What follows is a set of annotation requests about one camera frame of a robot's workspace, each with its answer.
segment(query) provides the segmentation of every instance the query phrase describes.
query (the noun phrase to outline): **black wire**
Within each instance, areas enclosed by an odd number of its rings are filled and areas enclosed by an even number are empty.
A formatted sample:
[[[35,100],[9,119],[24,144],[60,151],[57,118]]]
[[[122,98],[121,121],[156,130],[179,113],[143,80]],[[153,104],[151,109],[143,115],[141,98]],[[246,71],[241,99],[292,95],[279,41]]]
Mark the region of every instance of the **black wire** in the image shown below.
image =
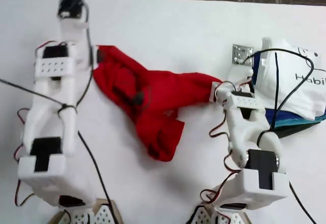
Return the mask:
[[[109,209],[110,209],[110,211],[111,211],[111,214],[112,214],[112,217],[113,217],[114,223],[115,223],[115,224],[118,224],[117,218],[116,218],[116,216],[115,216],[115,214],[114,214],[114,211],[113,211],[113,206],[112,206],[111,199],[110,199],[110,197],[109,197],[108,194],[107,194],[107,190],[106,190],[105,184],[104,184],[104,182],[103,182],[101,172],[100,172],[100,170],[99,170],[99,168],[98,168],[98,165],[97,165],[97,163],[96,163],[96,160],[95,160],[95,158],[94,158],[94,156],[93,156],[93,154],[92,154],[90,148],[88,147],[87,143],[85,142],[85,140],[84,140],[82,134],[80,133],[80,131],[78,131],[78,136],[79,136],[80,140],[83,142],[85,148],[87,149],[89,155],[90,155],[91,158],[92,158],[92,161],[93,161],[94,166],[95,166],[96,171],[97,171],[98,178],[100,179],[100,182],[101,182],[101,185],[102,185],[103,191],[104,191],[104,193],[105,193],[105,196],[106,196],[106,199],[107,199],[107,202],[108,202],[108,207],[109,207]]]
[[[88,89],[89,89],[89,87],[90,87],[90,84],[91,84],[92,78],[93,78],[93,68],[92,68],[92,70],[91,70],[91,75],[90,75],[90,78],[89,78],[89,80],[88,80],[88,82],[87,82],[86,88],[85,88],[83,94],[81,95],[81,97],[79,98],[79,100],[77,101],[76,106],[78,106],[78,105],[82,102],[82,100],[84,99],[84,97],[85,97],[85,95],[86,95],[86,93],[87,93],[87,91],[88,91]]]
[[[245,60],[244,60],[244,62],[246,62],[246,60],[248,60],[248,59],[250,59],[250,58],[252,58],[252,57],[254,57],[254,56],[256,56],[257,54],[261,54],[261,53],[263,53],[263,52],[269,52],[269,51],[282,51],[282,52],[288,52],[288,53],[290,53],[290,54],[293,54],[293,55],[296,55],[296,56],[298,56],[298,57],[300,57],[300,58],[303,58],[303,59],[305,59],[305,60],[307,60],[309,63],[310,63],[310,65],[311,65],[311,67],[310,67],[310,71],[308,72],[308,74],[305,76],[305,78],[303,78],[302,79],[302,81],[300,81],[299,82],[299,84],[285,97],[285,99],[282,101],[282,103],[280,104],[280,106],[278,107],[278,109],[277,109],[277,111],[276,111],[276,115],[279,113],[279,111],[281,110],[281,108],[283,107],[283,105],[286,103],[286,101],[292,96],[292,94],[293,93],[295,93],[298,89],[299,89],[299,87],[301,87],[302,86],[302,84],[309,78],[309,76],[312,74],[312,72],[314,71],[314,68],[315,68],[315,66],[314,66],[314,63],[311,61],[311,59],[310,58],[308,58],[308,57],[305,57],[305,56],[303,56],[303,55],[301,55],[301,54],[299,54],[299,53],[297,53],[297,52],[293,52],[293,51],[290,51],[290,50],[287,50],[287,49],[282,49],[282,48],[269,48],[269,49],[264,49],[264,50],[261,50],[261,51],[257,51],[257,52],[255,52],[254,54],[252,54],[252,55],[250,55],[250,56],[248,56]]]
[[[41,94],[41,93],[34,92],[33,90],[30,90],[30,89],[27,89],[27,88],[23,88],[23,87],[20,86],[20,85],[17,85],[17,84],[11,83],[11,82],[6,81],[6,80],[4,80],[4,79],[1,79],[1,78],[0,78],[0,82],[3,83],[3,84],[9,85],[9,86],[11,86],[11,87],[14,87],[14,88],[18,88],[18,89],[20,89],[20,90],[23,90],[23,91],[25,91],[25,92],[32,93],[32,94],[35,94],[35,95],[37,95],[37,96],[40,96],[40,97],[43,97],[43,98],[49,99],[49,100],[51,100],[51,101],[53,101],[53,102],[55,102],[55,103],[58,103],[58,104],[60,104],[60,105],[64,105],[64,103],[62,103],[62,102],[60,102],[60,101],[58,101],[58,100],[56,100],[56,99],[54,99],[54,98],[48,97],[48,96],[43,95],[43,94]]]
[[[69,224],[71,224],[71,215],[70,215],[70,213],[67,210],[63,210],[63,211],[67,213],[67,215],[69,217]]]
[[[312,223],[316,224],[315,220],[311,217],[311,215],[309,214],[309,212],[306,210],[306,208],[304,207],[304,205],[301,203],[299,197],[296,195],[296,192],[293,189],[293,186],[290,182],[290,189],[296,199],[296,201],[298,202],[298,204],[300,205],[301,209],[305,212],[305,214],[309,217],[309,219],[311,220]]]
[[[276,52],[275,52],[275,64],[276,64],[276,92],[275,92],[274,115],[273,115],[273,119],[272,119],[271,125],[270,125],[271,130],[274,130],[274,128],[275,128],[277,102],[279,99],[279,63],[277,60]]]
[[[259,146],[259,143],[260,143],[260,140],[262,138],[262,136],[264,135],[264,133],[266,132],[269,132],[269,131],[273,131],[274,130],[274,127],[275,127],[275,121],[276,120],[276,115],[277,113],[281,110],[281,108],[283,107],[283,105],[286,103],[286,101],[290,98],[290,96],[295,93],[299,87],[308,79],[308,77],[312,74],[312,72],[314,71],[314,64],[313,62],[311,61],[311,59],[309,59],[308,57],[305,57],[299,53],[296,53],[296,52],[293,52],[293,51],[290,51],[290,50],[286,50],[286,49],[281,49],[281,48],[270,48],[270,49],[265,49],[265,50],[261,50],[261,51],[258,51],[258,52],[255,52],[254,54],[248,56],[244,62],[246,62],[247,59],[250,59],[252,57],[254,57],[255,55],[257,54],[261,54],[263,52],[268,52],[268,51],[282,51],[282,52],[288,52],[288,53],[291,53],[293,55],[296,55],[300,58],[303,58],[305,59],[306,61],[308,61],[310,63],[310,71],[308,72],[308,74],[305,76],[305,78],[285,97],[285,99],[282,101],[282,103],[280,104],[280,106],[276,109],[276,111],[274,110],[274,115],[273,115],[273,124],[271,125],[270,129],[269,130],[266,130],[266,131],[262,131],[258,138],[257,138],[257,146]],[[275,98],[278,97],[279,95],[279,89],[278,89],[278,82],[279,82],[279,74],[278,74],[278,60],[277,60],[277,54],[275,53],[275,62],[276,62],[276,79],[277,79],[277,89],[276,89],[276,94],[275,94]],[[277,99],[275,99],[275,108],[277,107]],[[291,182],[289,182],[290,184],[290,189],[296,199],[296,201],[299,203],[300,207],[302,208],[302,210],[304,211],[304,213],[309,217],[309,219],[312,221],[312,223],[316,224],[315,220],[311,217],[311,215],[308,213],[308,211],[306,210],[306,208],[303,206],[303,204],[301,203],[299,197],[296,195],[293,187],[292,187],[292,184]]]
[[[89,7],[88,5],[84,2],[84,6],[86,8],[86,21],[88,21],[89,19]],[[90,39],[90,33],[89,33],[89,27],[87,28],[87,39],[88,39],[88,45],[89,45],[89,49],[90,49],[90,64],[91,64],[91,67],[92,67],[92,70],[91,70],[91,75],[90,75],[90,78],[88,80],[88,83],[87,83],[87,86],[82,94],[82,96],[80,97],[80,99],[78,100],[77,104],[76,104],[76,107],[81,103],[81,101],[84,99],[88,89],[89,89],[89,86],[90,86],[90,83],[91,83],[91,80],[92,80],[92,77],[93,77],[93,53],[92,53],[92,45],[91,45],[91,39]],[[107,203],[108,203],[108,208],[110,209],[110,212],[111,212],[111,215],[112,215],[112,218],[113,218],[113,221],[114,221],[114,224],[118,224],[118,220],[116,218],[116,215],[114,213],[114,210],[113,210],[113,205],[112,205],[112,201],[110,199],[110,197],[108,196],[108,193],[107,193],[107,190],[106,190],[106,187],[105,187],[105,184],[103,182],[103,179],[102,179],[102,175],[101,175],[101,172],[98,168],[98,165],[97,165],[97,162],[93,156],[93,153],[92,151],[90,150],[90,148],[88,147],[85,139],[83,138],[82,134],[80,131],[78,131],[78,136],[80,138],[80,140],[83,142],[87,152],[89,153],[89,155],[91,156],[92,158],[92,161],[94,163],[94,166],[96,168],[96,172],[97,172],[97,175],[98,175],[98,178],[100,179],[100,182],[101,182],[101,185],[102,185],[102,188],[103,188],[103,191],[104,191],[104,194],[106,196],[106,200],[107,200]]]
[[[84,7],[86,9],[86,22],[88,22],[90,13],[89,13],[89,7],[85,2],[84,2]],[[90,74],[90,78],[89,78],[89,80],[87,82],[86,88],[85,88],[83,94],[81,95],[81,97],[79,98],[76,106],[78,106],[81,103],[81,101],[84,99],[84,97],[85,97],[85,95],[86,95],[86,93],[87,93],[87,91],[88,91],[88,89],[90,87],[92,78],[93,78],[94,57],[93,57],[93,49],[92,49],[92,44],[91,44],[91,35],[90,35],[89,26],[86,29],[86,36],[87,36],[87,43],[88,43],[89,54],[90,54],[89,55],[89,61],[90,61],[90,65],[91,65],[91,74]]]

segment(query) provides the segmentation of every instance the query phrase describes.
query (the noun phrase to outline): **cable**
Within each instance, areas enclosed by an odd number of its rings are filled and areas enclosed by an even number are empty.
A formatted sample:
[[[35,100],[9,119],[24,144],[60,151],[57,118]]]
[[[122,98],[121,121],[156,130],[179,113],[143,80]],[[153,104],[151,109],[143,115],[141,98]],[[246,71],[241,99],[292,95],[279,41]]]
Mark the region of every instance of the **cable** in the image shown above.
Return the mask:
[[[293,51],[290,51],[290,50],[287,50],[287,49],[281,49],[281,48],[269,48],[269,49],[264,49],[264,50],[261,50],[261,51],[257,51],[255,52],[254,54],[248,56],[244,62],[246,62],[246,60],[258,55],[258,54],[261,54],[261,53],[264,53],[264,52],[269,52],[269,51],[281,51],[281,52],[288,52],[290,54],[293,54],[293,55],[296,55],[300,58],[303,58],[305,59],[306,61],[308,61],[310,63],[310,71],[308,72],[308,74],[302,79],[302,81],[299,82],[299,84],[285,97],[285,99],[282,101],[282,103],[280,104],[280,106],[278,107],[277,111],[276,111],[276,115],[279,113],[279,111],[282,109],[283,105],[286,103],[286,101],[292,96],[293,93],[295,93],[299,87],[302,86],[302,84],[309,78],[309,76],[312,74],[312,72],[314,71],[314,63],[311,61],[310,58],[308,57],[305,57],[297,52],[293,52]]]
[[[91,70],[91,75],[90,75],[90,78],[89,78],[89,80],[88,80],[88,82],[87,82],[86,88],[85,88],[83,94],[81,95],[81,97],[79,98],[79,100],[78,100],[76,106],[78,106],[78,105],[81,103],[81,101],[84,99],[84,97],[85,97],[85,95],[86,95],[86,93],[87,93],[87,91],[88,91],[88,88],[90,87],[90,84],[91,84],[92,78],[93,78],[93,68],[92,68],[92,70]]]
[[[277,104],[279,99],[279,63],[277,60],[277,53],[275,52],[275,64],[276,64],[276,92],[275,92],[275,104],[274,104],[274,115],[271,121],[270,128],[274,130],[275,128],[275,121],[276,121],[276,111],[277,111]]]
[[[18,203],[18,192],[19,192],[19,188],[20,188],[20,184],[21,184],[21,181],[20,180],[18,180],[18,183],[17,183],[17,187],[16,187],[16,192],[15,192],[15,206],[17,206],[17,207],[21,207],[21,206],[23,206],[25,203],[26,203],[26,201],[30,198],[30,197],[32,197],[32,196],[34,196],[35,194],[34,193],[31,193],[30,195],[28,195],[20,204]]]
[[[228,220],[228,223],[227,224],[230,224],[231,223],[231,218],[230,217],[228,217],[227,215],[224,215],[224,214],[222,214],[222,213],[220,213],[219,211],[217,211],[216,209],[215,209],[215,211],[220,215],[220,216],[222,216],[222,220],[223,220],[223,217],[224,218],[226,218],[227,220]]]
[[[232,150],[230,151],[230,153],[227,156],[224,157],[224,159],[223,159],[224,167],[230,172],[238,172],[239,173],[240,170],[232,169],[226,164],[226,160],[227,160],[227,158],[229,158],[231,156],[231,154],[232,154]]]
[[[214,203],[214,202],[219,198],[220,193],[221,193],[221,191],[222,191],[222,188],[223,188],[223,186],[225,185],[225,183],[227,182],[227,180],[228,180],[232,175],[237,174],[237,173],[239,173],[239,172],[240,172],[240,170],[238,170],[238,171],[236,171],[236,172],[231,172],[231,173],[230,173],[230,174],[229,174],[229,175],[224,179],[224,181],[220,184],[220,187],[219,187],[219,189],[217,190],[215,196],[214,196],[211,200],[209,200],[209,201],[204,200],[204,199],[202,198],[202,194],[203,194],[204,192],[206,192],[206,191],[212,193],[212,191],[214,191],[214,190],[212,190],[212,189],[204,189],[204,190],[202,190],[202,191],[200,192],[200,198],[202,199],[202,201],[203,201],[205,204],[212,204],[212,203]]]
[[[46,44],[49,44],[49,43],[52,43],[52,42],[56,42],[54,40],[52,41],[47,41],[47,42],[44,42],[42,43],[41,45],[39,45],[36,49],[35,49],[35,57],[37,57],[37,50],[39,50],[41,47],[44,47]]]
[[[58,104],[60,104],[60,105],[64,105],[64,103],[62,103],[62,102],[60,102],[60,101],[58,101],[58,100],[56,100],[56,99],[54,99],[54,98],[48,97],[48,96],[43,95],[43,94],[41,94],[41,93],[34,92],[34,91],[30,90],[30,89],[24,88],[24,87],[22,87],[22,86],[20,86],[20,85],[17,85],[17,84],[11,83],[11,82],[6,81],[6,80],[4,80],[4,79],[1,79],[1,78],[0,78],[0,82],[3,83],[3,84],[9,85],[9,86],[11,86],[11,87],[14,87],[14,88],[18,88],[18,89],[20,89],[20,90],[23,90],[23,91],[25,91],[25,92],[32,93],[32,94],[35,94],[35,95],[37,95],[37,96],[40,96],[40,97],[46,98],[46,99],[51,100],[51,101],[53,101],[53,102],[55,102],[55,103],[58,103]]]
[[[89,7],[88,5],[84,2],[84,7],[86,9],[86,22],[88,22],[89,20]],[[93,57],[93,49],[92,49],[92,43],[91,43],[91,35],[90,35],[90,31],[89,31],[89,27],[86,29],[86,36],[87,36],[87,43],[88,43],[88,48],[89,48],[89,52],[90,52],[90,56],[89,56],[89,61],[90,61],[90,65],[91,65],[91,74],[90,74],[90,78],[87,82],[87,85],[86,85],[86,88],[83,92],[83,94],[81,95],[81,97],[79,98],[76,106],[78,106],[81,101],[84,99],[89,87],[90,87],[90,84],[91,84],[91,81],[92,81],[92,78],[93,78],[93,65],[94,65],[94,57]]]
[[[20,121],[21,121],[23,124],[25,124],[25,120],[24,120],[24,119],[21,117],[21,115],[20,115],[20,112],[21,112],[22,110],[30,110],[30,109],[29,109],[29,108],[21,108],[20,110],[17,111],[17,115],[18,115]],[[15,150],[14,154],[13,154],[14,160],[15,160],[17,163],[19,163],[19,158],[17,158],[17,154],[19,153],[19,151],[21,150],[22,147],[23,147],[23,144],[20,144],[20,145],[17,147],[17,149]],[[27,201],[30,197],[34,196],[34,193],[31,193],[30,195],[28,195],[28,196],[27,196],[27,197],[26,197],[26,198],[25,198],[25,199],[24,199],[24,200],[19,204],[19,203],[18,203],[18,193],[19,193],[19,189],[20,189],[20,184],[21,184],[21,181],[18,180],[18,182],[17,182],[17,187],[16,187],[16,192],[15,192],[15,199],[14,199],[15,206],[17,206],[17,207],[22,206],[23,204],[26,203],[26,201]]]
[[[89,155],[90,155],[91,158],[92,158],[92,161],[93,161],[94,166],[95,166],[95,168],[96,168],[96,172],[97,172],[98,178],[100,179],[100,182],[101,182],[101,185],[102,185],[103,191],[104,191],[104,193],[105,193],[105,196],[106,196],[106,199],[107,199],[107,202],[108,202],[108,208],[109,208],[110,211],[111,211],[111,214],[112,214],[112,217],[113,217],[114,223],[115,223],[115,224],[118,224],[117,218],[116,218],[116,216],[115,216],[115,214],[114,214],[114,211],[113,211],[113,206],[112,206],[111,199],[110,199],[110,197],[109,197],[108,194],[107,194],[107,190],[106,190],[105,184],[104,184],[104,182],[103,182],[101,172],[100,172],[100,170],[99,170],[99,168],[98,168],[98,165],[97,165],[97,163],[96,163],[96,160],[95,160],[95,158],[94,158],[94,156],[93,156],[93,154],[92,154],[90,148],[88,147],[87,143],[85,142],[85,140],[84,140],[82,134],[80,133],[80,131],[78,131],[78,136],[79,136],[80,140],[83,142],[83,144],[84,144],[86,150],[88,151]]]
[[[298,51],[298,53],[300,53],[302,56],[304,56],[301,52],[300,52],[300,48],[298,47],[297,48],[297,51]],[[307,60],[306,60],[306,64],[307,64],[307,66],[309,67],[309,68],[311,68],[310,67],[310,64],[307,62]],[[323,71],[323,72],[326,72],[326,70],[323,70],[323,69],[314,69],[314,70],[319,70],[319,71]]]
[[[67,210],[63,210],[64,212],[66,212],[67,213],[67,215],[68,215],[68,217],[69,217],[69,224],[71,224],[71,215],[70,215],[70,213],[67,211]]]
[[[274,128],[275,128],[275,121],[276,121],[276,116],[277,116],[277,113],[281,110],[281,108],[283,107],[283,105],[286,103],[286,101],[290,98],[290,96],[296,92],[299,87],[308,79],[308,77],[312,74],[312,72],[314,71],[314,64],[313,62],[308,58],[308,57],[305,57],[299,53],[296,53],[296,52],[293,52],[293,51],[290,51],[290,50],[286,50],[286,49],[280,49],[280,48],[270,48],[270,49],[265,49],[265,50],[262,50],[262,51],[258,51],[254,54],[252,54],[251,56],[249,56],[248,58],[252,58],[253,56],[255,56],[256,54],[260,54],[260,53],[263,53],[263,52],[267,52],[267,51],[283,51],[283,52],[288,52],[288,53],[291,53],[293,55],[296,55],[300,58],[303,58],[306,60],[306,62],[308,61],[310,63],[310,66],[308,65],[308,67],[310,68],[310,71],[308,72],[308,74],[305,76],[305,78],[285,97],[285,99],[282,101],[282,103],[280,104],[280,106],[277,108],[277,104],[278,104],[278,95],[279,95],[279,66],[278,66],[278,59],[277,59],[277,54],[275,52],[275,62],[276,62],[276,93],[275,93],[275,109],[274,109],[274,114],[273,114],[273,120],[272,120],[272,124],[271,124],[271,127],[269,130],[266,130],[266,131],[262,131],[258,138],[257,138],[257,146],[259,146],[259,143],[260,143],[260,140],[262,138],[262,136],[264,135],[264,133],[266,132],[269,132],[269,131],[273,131]],[[292,187],[292,184],[291,182],[289,182],[289,185],[290,185],[290,189],[296,199],[296,201],[299,203],[300,207],[302,208],[302,210],[304,211],[304,213],[309,217],[309,219],[312,221],[312,223],[316,224],[315,220],[311,217],[311,215],[309,214],[309,212],[306,210],[306,208],[303,206],[303,204],[301,203],[299,197],[296,195],[293,187]]]
[[[29,111],[29,108],[21,108],[20,110],[17,111],[17,116],[19,117],[20,121],[22,122],[22,124],[25,124],[25,120],[21,117],[20,112],[26,110]]]
[[[226,111],[224,110],[224,119],[223,119],[223,121],[222,121],[221,123],[219,123],[217,126],[215,126],[214,128],[212,128],[212,129],[209,131],[208,135],[209,135],[211,138],[214,138],[214,137],[218,137],[218,136],[224,134],[224,135],[226,135],[226,136],[228,137],[228,141],[230,141],[229,134],[227,134],[225,131],[223,131],[223,132],[219,132],[219,133],[217,133],[217,134],[212,134],[215,130],[219,129],[219,128],[220,128],[220,127],[225,123],[225,121],[226,121]]]
[[[88,5],[84,2],[84,7],[86,8],[86,22],[88,22],[88,19],[89,19],[89,7]],[[86,88],[82,94],[82,96],[79,98],[77,104],[76,104],[76,107],[78,107],[80,105],[80,103],[82,102],[82,100],[84,99],[84,97],[86,96],[86,93],[89,89],[89,86],[90,86],[90,83],[91,83],[91,80],[92,80],[92,77],[93,77],[93,63],[94,63],[94,60],[93,60],[93,52],[92,52],[92,45],[91,45],[91,38],[90,38],[90,32],[89,32],[89,27],[87,28],[86,30],[86,34],[87,34],[87,40],[88,40],[88,46],[89,46],[89,49],[90,49],[90,64],[91,64],[91,75],[90,75],[90,78],[88,80],[88,83],[86,85]],[[92,151],[90,150],[90,148],[88,147],[86,141],[84,140],[82,134],[80,131],[78,131],[78,136],[80,138],[80,140],[83,142],[86,150],[88,151],[89,155],[91,156],[92,158],[92,161],[94,163],[94,166],[96,168],[96,172],[97,172],[97,175],[98,175],[98,178],[100,179],[100,182],[101,182],[101,185],[102,185],[102,188],[103,188],[103,191],[104,191],[104,194],[106,196],[106,199],[107,199],[107,202],[108,202],[108,208],[110,209],[110,212],[112,214],[112,217],[113,217],[113,220],[114,220],[114,224],[118,224],[118,220],[115,216],[115,213],[114,213],[114,210],[113,210],[113,205],[112,205],[112,201],[110,199],[110,197],[108,196],[108,193],[107,193],[107,190],[106,190],[106,187],[105,187],[105,184],[103,182],[103,179],[102,179],[102,175],[101,175],[101,172],[99,170],[99,167],[97,165],[97,162],[93,156],[93,153]]]
[[[18,152],[20,151],[20,149],[22,148],[22,146],[23,146],[23,144],[20,144],[20,145],[18,146],[18,148],[15,150],[14,155],[13,155],[14,160],[15,160],[17,163],[19,163],[19,158],[17,158],[17,154],[18,154]]]
[[[306,210],[306,208],[304,207],[304,205],[301,203],[299,197],[296,195],[296,192],[293,189],[293,186],[290,182],[290,189],[296,199],[296,201],[298,202],[298,204],[300,205],[301,209],[305,212],[305,214],[308,216],[308,218],[311,220],[312,223],[316,224],[315,220],[311,217],[311,215],[309,214],[309,212]]]

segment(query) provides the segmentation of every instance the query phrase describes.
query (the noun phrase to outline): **blue fabric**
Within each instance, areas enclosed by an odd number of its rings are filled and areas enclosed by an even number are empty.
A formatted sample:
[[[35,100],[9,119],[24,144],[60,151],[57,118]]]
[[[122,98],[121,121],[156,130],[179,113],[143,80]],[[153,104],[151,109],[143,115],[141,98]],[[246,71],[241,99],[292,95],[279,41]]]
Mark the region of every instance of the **blue fabric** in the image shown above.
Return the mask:
[[[266,109],[266,118],[271,124],[271,121],[273,119],[273,109]],[[314,121],[306,120],[302,118],[301,116],[298,116],[297,114],[294,114],[292,112],[288,111],[280,111],[278,115],[276,116],[276,122],[275,122],[275,127],[280,127],[280,126],[289,126],[289,125],[301,125],[301,124],[311,124],[315,122],[321,122],[326,119],[326,110],[324,115],[316,117]]]

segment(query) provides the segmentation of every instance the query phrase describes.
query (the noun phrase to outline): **perforated plate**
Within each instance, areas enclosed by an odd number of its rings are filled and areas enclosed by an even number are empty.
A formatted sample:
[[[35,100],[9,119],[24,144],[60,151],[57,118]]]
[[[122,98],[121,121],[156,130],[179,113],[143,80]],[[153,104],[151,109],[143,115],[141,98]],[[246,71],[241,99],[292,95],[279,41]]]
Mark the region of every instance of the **perforated plate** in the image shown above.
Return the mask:
[[[35,77],[57,77],[72,75],[75,63],[71,58],[38,59],[35,67]]]
[[[244,222],[238,213],[223,212],[223,214],[231,218],[230,224],[249,224],[248,222]],[[212,222],[212,224],[228,224],[229,221],[227,218],[219,215],[217,212],[215,212],[212,216],[212,220],[214,219],[216,222]]]
[[[69,212],[71,222],[67,213],[63,215],[58,224],[92,224],[94,223],[94,213],[90,209],[74,210]]]
[[[245,47],[233,44],[232,63],[237,65],[253,65],[253,58],[248,59],[245,63],[244,60],[254,53],[253,47]]]
[[[230,224],[245,224],[245,222],[238,213],[233,213]]]
[[[69,219],[69,215],[67,213],[65,213],[63,215],[63,217],[61,218],[61,220],[58,222],[58,224],[70,224],[70,219]]]
[[[211,224],[210,216],[204,207],[199,207],[191,224]]]
[[[95,224],[113,224],[114,220],[112,218],[110,209],[107,205],[102,205],[95,216]]]

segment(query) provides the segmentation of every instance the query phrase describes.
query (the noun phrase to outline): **red wire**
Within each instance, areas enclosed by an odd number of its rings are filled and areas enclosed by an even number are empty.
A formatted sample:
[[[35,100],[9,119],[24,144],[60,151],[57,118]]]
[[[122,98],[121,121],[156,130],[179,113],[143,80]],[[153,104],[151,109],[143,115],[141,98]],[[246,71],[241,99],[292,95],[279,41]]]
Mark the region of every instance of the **red wire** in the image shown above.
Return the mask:
[[[223,186],[225,185],[225,183],[227,182],[227,180],[228,180],[232,175],[237,174],[237,173],[239,173],[239,172],[240,172],[240,170],[235,171],[235,172],[231,172],[231,173],[227,176],[227,178],[225,178],[224,181],[221,183],[219,189],[218,189],[217,192],[215,193],[215,196],[214,196],[212,199],[210,199],[209,201],[206,201],[206,200],[204,200],[204,199],[202,198],[202,193],[204,193],[204,192],[210,192],[210,193],[213,193],[214,190],[212,190],[212,189],[204,189],[204,190],[202,190],[202,191],[200,192],[200,198],[202,199],[202,201],[203,201],[205,204],[212,204],[212,203],[214,203],[214,202],[219,198],[220,193],[221,193],[221,190],[222,190]]]
[[[49,44],[49,43],[51,43],[51,42],[56,42],[56,41],[51,40],[51,41],[44,42],[44,43],[42,43],[40,46],[38,46],[38,47],[36,48],[36,50],[40,49],[41,47],[44,47],[46,44]]]
[[[230,153],[227,156],[224,157],[224,159],[223,159],[224,167],[230,172],[238,172],[239,173],[240,170],[232,169],[226,164],[226,159],[229,158],[231,156],[231,154],[232,154],[232,150],[230,151]]]
[[[225,217],[225,218],[228,220],[228,223],[227,223],[227,224],[230,224],[230,223],[231,223],[231,218],[230,218],[230,217],[228,217],[227,215],[224,215],[224,214],[220,213],[219,211],[216,211],[216,212],[217,212],[219,215]]]
[[[241,87],[241,86],[244,85],[244,84],[249,84],[249,83],[251,82],[251,80],[252,80],[252,78],[250,77],[249,80],[247,80],[247,81],[244,82],[244,83],[241,83],[241,84],[239,85],[239,87]]]
[[[22,206],[23,204],[25,204],[26,203],[26,201],[30,198],[30,197],[32,197],[32,196],[34,196],[35,194],[33,194],[33,193],[31,193],[30,195],[28,195],[20,204],[18,203],[18,192],[19,192],[19,188],[20,188],[20,184],[21,184],[21,181],[20,180],[18,180],[18,183],[17,183],[17,187],[16,187],[16,192],[15,192],[15,206],[17,206],[17,207],[20,207],[20,206]]]
[[[18,115],[18,117],[19,117],[19,119],[20,119],[20,121],[22,122],[22,124],[25,124],[25,120],[22,118],[22,116],[20,115],[20,112],[22,111],[22,110],[30,110],[29,108],[21,108],[19,111],[17,111],[17,115]],[[23,143],[22,144],[20,144],[18,147],[17,147],[17,149],[15,150],[15,152],[14,152],[14,155],[13,155],[13,157],[14,157],[14,160],[17,162],[17,163],[19,163],[19,158],[17,158],[17,154],[18,154],[18,152],[20,151],[20,149],[23,147]],[[35,194],[34,193],[31,193],[30,195],[28,195],[20,204],[18,203],[18,193],[19,193],[19,188],[20,188],[20,184],[21,184],[21,181],[20,180],[18,180],[18,182],[17,182],[17,187],[16,187],[16,192],[15,192],[15,199],[14,199],[14,202],[15,202],[15,206],[17,206],[17,207],[20,207],[20,206],[22,206],[23,204],[25,204],[26,203],[26,201],[30,198],[30,197],[32,197],[32,196],[34,196]]]
[[[25,124],[25,120],[24,120],[24,119],[21,117],[21,115],[20,115],[20,112],[21,112],[22,110],[29,111],[30,109],[29,109],[29,108],[21,108],[19,111],[17,111],[17,115],[18,115],[20,121],[21,121],[23,124]]]
[[[44,47],[46,44],[49,44],[49,43],[51,43],[51,42],[57,42],[57,41],[51,40],[51,41],[47,41],[47,42],[42,43],[40,46],[38,46],[38,47],[35,49],[35,56],[37,56],[37,50],[39,50],[41,47]]]
[[[14,160],[16,160],[17,163],[19,163],[19,158],[17,158],[17,153],[19,152],[19,150],[22,148],[23,144],[19,145],[18,148],[15,150],[14,152]]]

